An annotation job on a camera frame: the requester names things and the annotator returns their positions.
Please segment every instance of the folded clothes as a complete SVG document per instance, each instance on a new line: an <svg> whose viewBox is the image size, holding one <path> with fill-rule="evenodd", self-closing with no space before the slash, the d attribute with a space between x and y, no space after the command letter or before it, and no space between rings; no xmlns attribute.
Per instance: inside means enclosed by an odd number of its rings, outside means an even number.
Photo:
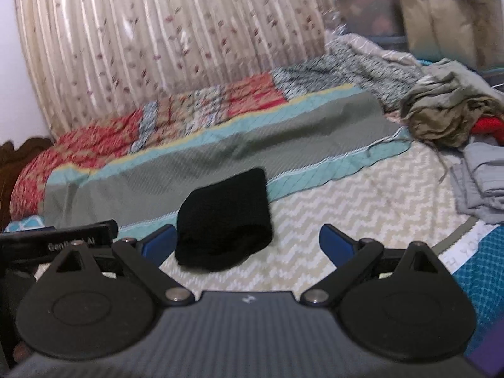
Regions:
<svg viewBox="0 0 504 378"><path fill-rule="evenodd" d="M504 196L504 147L475 142L467 145L463 153L483 196Z"/></svg>
<svg viewBox="0 0 504 378"><path fill-rule="evenodd" d="M496 116L482 116L471 129L471 133L490 134L502 146L504 145L504 120Z"/></svg>
<svg viewBox="0 0 504 378"><path fill-rule="evenodd" d="M450 169L457 211L504 223L504 147L474 142L464 158Z"/></svg>
<svg viewBox="0 0 504 378"><path fill-rule="evenodd" d="M177 217L175 258L180 266L229 269L273 239L266 175L255 168L194 190Z"/></svg>
<svg viewBox="0 0 504 378"><path fill-rule="evenodd" d="M400 102L415 138L459 147L483 114L504 113L504 93L459 62L443 59L422 70L425 77Z"/></svg>

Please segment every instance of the blue gripper pad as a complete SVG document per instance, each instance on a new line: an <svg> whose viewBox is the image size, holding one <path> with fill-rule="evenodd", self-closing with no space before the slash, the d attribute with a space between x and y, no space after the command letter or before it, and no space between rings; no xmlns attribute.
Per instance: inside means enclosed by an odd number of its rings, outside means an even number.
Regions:
<svg viewBox="0 0 504 378"><path fill-rule="evenodd" d="M168 259L177 246L177 229L164 225L137 242L137 251L157 267Z"/></svg>
<svg viewBox="0 0 504 378"><path fill-rule="evenodd" d="M318 236L320 249L336 266L342 266L357 252L357 242L330 224L324 224Z"/></svg>

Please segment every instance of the blue patterned fabric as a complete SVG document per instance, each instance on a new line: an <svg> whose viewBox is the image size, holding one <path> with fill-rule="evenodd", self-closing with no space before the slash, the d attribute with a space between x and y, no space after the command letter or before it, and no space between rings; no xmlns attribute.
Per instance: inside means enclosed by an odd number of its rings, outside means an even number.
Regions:
<svg viewBox="0 0 504 378"><path fill-rule="evenodd" d="M131 144L131 148L128 152L130 155L143 149L149 136L156 130L157 113L157 102L149 102L144 106L142 120L138 127L138 139Z"/></svg>
<svg viewBox="0 0 504 378"><path fill-rule="evenodd" d="M453 277L476 309L476 332L467 347L467 355L478 347L504 313L504 226L483 237L478 251Z"/></svg>
<svg viewBox="0 0 504 378"><path fill-rule="evenodd" d="M19 232L22 230L33 230L45 227L44 220L37 215L27 217L26 219L11 222L5 228L6 233Z"/></svg>

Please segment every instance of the purple object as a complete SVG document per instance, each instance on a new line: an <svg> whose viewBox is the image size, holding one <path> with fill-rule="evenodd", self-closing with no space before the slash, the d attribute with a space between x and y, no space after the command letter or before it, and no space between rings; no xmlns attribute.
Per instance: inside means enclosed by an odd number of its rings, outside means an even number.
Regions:
<svg viewBox="0 0 504 378"><path fill-rule="evenodd" d="M488 376L496 376L504 370L504 317L492 327L468 358Z"/></svg>

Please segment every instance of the white wall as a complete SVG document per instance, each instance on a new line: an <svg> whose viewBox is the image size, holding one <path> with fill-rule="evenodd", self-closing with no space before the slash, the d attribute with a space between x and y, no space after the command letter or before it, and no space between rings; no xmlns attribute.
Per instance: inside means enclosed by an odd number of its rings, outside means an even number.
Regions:
<svg viewBox="0 0 504 378"><path fill-rule="evenodd" d="M49 136L37 105L19 40L14 0L0 0L0 145L19 147L31 136Z"/></svg>

